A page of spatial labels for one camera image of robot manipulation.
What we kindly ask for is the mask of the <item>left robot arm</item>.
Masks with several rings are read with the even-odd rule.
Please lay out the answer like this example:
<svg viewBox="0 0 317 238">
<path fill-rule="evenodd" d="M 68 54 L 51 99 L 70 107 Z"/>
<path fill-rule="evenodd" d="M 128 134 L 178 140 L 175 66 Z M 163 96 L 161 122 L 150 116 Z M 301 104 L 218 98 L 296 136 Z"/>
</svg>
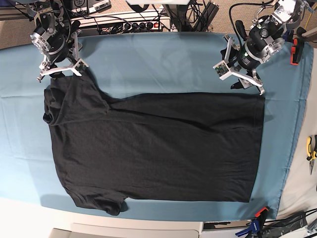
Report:
<svg viewBox="0 0 317 238">
<path fill-rule="evenodd" d="M 263 82 L 256 69 L 281 51 L 287 31 L 297 28 L 305 11 L 315 12 L 314 0 L 270 0 L 259 3 L 259 10 L 247 32 L 241 20 L 231 25 L 238 39 L 224 35 L 226 48 L 221 50 L 222 60 L 213 66 L 220 80 L 236 76 L 238 82 L 232 89 L 257 87 L 259 93 L 265 93 Z"/>
</svg>

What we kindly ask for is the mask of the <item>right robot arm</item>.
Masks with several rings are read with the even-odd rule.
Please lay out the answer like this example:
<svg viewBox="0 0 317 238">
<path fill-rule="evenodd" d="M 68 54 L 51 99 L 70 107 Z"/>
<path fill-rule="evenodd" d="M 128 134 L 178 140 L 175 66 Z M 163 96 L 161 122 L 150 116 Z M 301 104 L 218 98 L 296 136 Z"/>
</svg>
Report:
<svg viewBox="0 0 317 238">
<path fill-rule="evenodd" d="M 82 48 L 78 42 L 80 22 L 71 21 L 63 1 L 38 0 L 28 3 L 26 10 L 36 25 L 30 35 L 32 44 L 44 57 L 37 80 L 42 81 L 46 75 L 64 77 L 63 73 L 68 70 L 81 76 L 88 65 L 79 54 Z"/>
</svg>

